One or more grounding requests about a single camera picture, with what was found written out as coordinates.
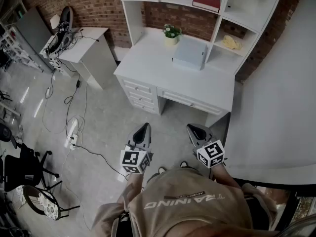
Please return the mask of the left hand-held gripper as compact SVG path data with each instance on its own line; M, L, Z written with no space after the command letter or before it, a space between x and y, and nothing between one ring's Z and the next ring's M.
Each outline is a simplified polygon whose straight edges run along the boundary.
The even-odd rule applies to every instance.
M151 126L144 123L133 129L120 153L120 165L127 174L143 174L151 162Z

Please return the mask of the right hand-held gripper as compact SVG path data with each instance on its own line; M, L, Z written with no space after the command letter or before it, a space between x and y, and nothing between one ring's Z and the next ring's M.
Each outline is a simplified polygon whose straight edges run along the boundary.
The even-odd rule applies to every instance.
M187 132L191 143L194 147L199 146L199 139L212 138L211 131L208 127L200 124L187 124ZM210 140L203 146L196 149L197 159L207 168L212 168L223 163L225 149L221 140Z

